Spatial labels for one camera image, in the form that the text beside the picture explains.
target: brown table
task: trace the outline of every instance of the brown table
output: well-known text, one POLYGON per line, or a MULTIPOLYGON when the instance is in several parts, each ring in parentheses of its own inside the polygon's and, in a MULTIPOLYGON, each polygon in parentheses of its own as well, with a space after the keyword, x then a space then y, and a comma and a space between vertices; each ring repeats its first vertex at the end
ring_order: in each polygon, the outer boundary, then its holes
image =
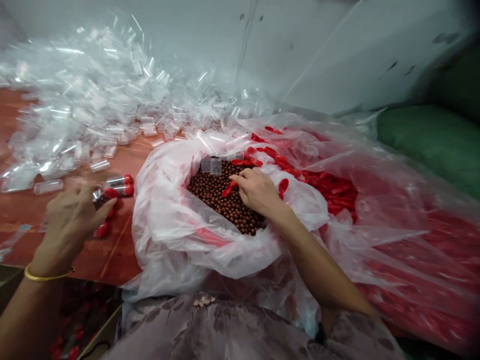
MULTIPOLYGON (((20 92, 0 89, 0 172, 16 162, 6 142, 17 128, 18 110, 28 104, 22 100, 20 92)), ((159 138, 163 138, 163 135, 148 138, 141 135, 129 145, 120 145, 115 157, 110 160, 109 170, 93 173, 88 166, 82 166, 63 179, 64 189, 77 186, 78 177, 103 181, 112 176, 131 174, 135 178, 152 150, 150 142, 159 138)), ((35 182, 41 181, 38 175, 35 182)), ((31 225, 31 229, 12 246, 11 252, 3 257, 4 265, 25 267, 30 263, 44 236, 39 230, 44 222, 46 205, 56 195, 56 192, 35 195, 33 190, 0 194, 0 248, 20 225, 31 225)), ((141 272, 132 240, 133 207, 133 198, 123 199, 112 220, 111 234, 105 239, 85 242, 73 264, 75 278, 120 286, 141 272)))

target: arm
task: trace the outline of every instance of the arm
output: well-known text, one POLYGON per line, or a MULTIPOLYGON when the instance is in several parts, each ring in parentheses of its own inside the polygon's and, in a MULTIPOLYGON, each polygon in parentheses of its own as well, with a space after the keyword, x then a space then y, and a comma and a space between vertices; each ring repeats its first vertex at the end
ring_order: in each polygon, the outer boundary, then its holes
POLYGON ((293 210, 278 196, 274 183, 260 169, 232 175, 243 203, 269 219, 288 243, 293 261, 307 289, 321 307, 328 335, 341 310, 373 315, 375 312, 355 285, 315 240, 293 210))
MULTIPOLYGON (((116 201, 110 200, 96 211, 94 190, 84 186, 61 192, 48 204, 48 228, 30 265, 32 275, 54 277, 69 271, 84 240, 105 220, 116 201)), ((63 285, 63 278, 22 280, 0 317, 0 360, 48 358, 48 346, 58 329, 63 285)))

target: white plastic bag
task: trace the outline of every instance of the white plastic bag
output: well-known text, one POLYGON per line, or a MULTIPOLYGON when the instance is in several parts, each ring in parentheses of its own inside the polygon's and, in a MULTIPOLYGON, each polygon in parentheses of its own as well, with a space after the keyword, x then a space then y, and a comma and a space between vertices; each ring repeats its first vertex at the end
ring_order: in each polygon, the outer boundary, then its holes
MULTIPOLYGON (((229 280, 247 277, 241 282, 248 283, 250 291, 255 292, 257 303, 264 306, 271 303, 270 307, 282 314, 286 313, 283 307, 289 296, 304 293, 302 281, 292 275, 293 266, 289 267, 288 281, 277 288, 275 279, 284 279, 284 266, 280 270, 272 265, 268 269, 271 272, 268 281, 248 277, 288 253, 270 225, 258 230, 256 236, 243 235, 187 190, 190 178, 200 169, 202 158, 233 156, 249 146, 260 146, 250 140, 249 133, 209 131, 195 139, 168 142, 152 151, 136 178, 132 234, 143 272, 124 286, 136 291, 131 300, 206 289, 225 291, 226 286, 212 283, 211 279, 207 284, 212 271, 229 280), (275 301, 268 301, 270 296, 275 297, 275 301)), ((318 191, 268 163, 266 154, 259 153, 256 157, 263 161, 262 172, 269 175, 276 186, 288 178, 284 201, 307 229, 316 231, 328 221, 327 203, 318 191)), ((297 311, 289 320, 308 318, 313 322, 309 325, 310 333, 315 335, 317 308, 316 304, 312 309, 305 308, 310 312, 302 315, 298 313, 301 310, 297 311)))

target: green bag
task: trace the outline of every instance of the green bag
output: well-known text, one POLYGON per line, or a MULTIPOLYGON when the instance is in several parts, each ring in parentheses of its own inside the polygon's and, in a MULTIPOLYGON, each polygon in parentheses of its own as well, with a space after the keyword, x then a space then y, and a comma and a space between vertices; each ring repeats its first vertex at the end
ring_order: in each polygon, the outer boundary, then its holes
POLYGON ((480 44, 469 47, 430 91, 436 104, 480 123, 480 44))
POLYGON ((382 112, 378 140, 480 200, 480 126, 449 110, 409 106, 382 112))

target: floral dress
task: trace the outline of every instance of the floral dress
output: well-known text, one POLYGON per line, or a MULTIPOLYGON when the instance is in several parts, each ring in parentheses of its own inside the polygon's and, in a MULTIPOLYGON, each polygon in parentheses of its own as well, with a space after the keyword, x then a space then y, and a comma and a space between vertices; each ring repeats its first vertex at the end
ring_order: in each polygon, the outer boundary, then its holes
POLYGON ((270 310, 205 293, 148 300, 123 323, 102 360, 404 358, 385 325, 364 314, 341 312, 322 344, 270 310))

